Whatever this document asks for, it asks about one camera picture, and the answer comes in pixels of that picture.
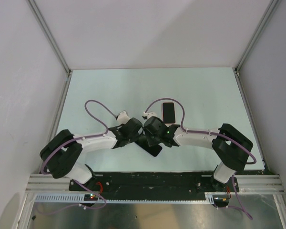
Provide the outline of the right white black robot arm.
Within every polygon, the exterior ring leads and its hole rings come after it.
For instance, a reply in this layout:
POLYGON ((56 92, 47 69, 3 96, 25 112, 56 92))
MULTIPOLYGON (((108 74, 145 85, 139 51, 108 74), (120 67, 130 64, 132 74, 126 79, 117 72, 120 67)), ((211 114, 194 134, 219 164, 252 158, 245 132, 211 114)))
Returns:
POLYGON ((166 125, 152 116, 144 123, 143 131, 149 146, 198 146, 214 150, 221 160, 210 180, 216 191, 226 188, 230 177, 243 171, 252 155, 253 143, 230 124, 222 124, 218 129, 189 130, 181 125, 166 125))

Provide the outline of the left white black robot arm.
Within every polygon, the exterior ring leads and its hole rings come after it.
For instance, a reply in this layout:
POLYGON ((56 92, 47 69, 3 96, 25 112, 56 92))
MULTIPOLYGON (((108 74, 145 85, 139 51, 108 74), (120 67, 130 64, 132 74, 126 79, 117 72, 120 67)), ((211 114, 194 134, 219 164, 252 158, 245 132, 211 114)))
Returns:
POLYGON ((101 149, 115 149, 135 142, 143 124, 136 118, 107 129, 105 134, 75 136, 68 129, 60 131, 40 152, 42 171, 48 169, 54 179, 67 177, 85 190, 96 186, 92 169, 78 162, 80 155, 101 149))

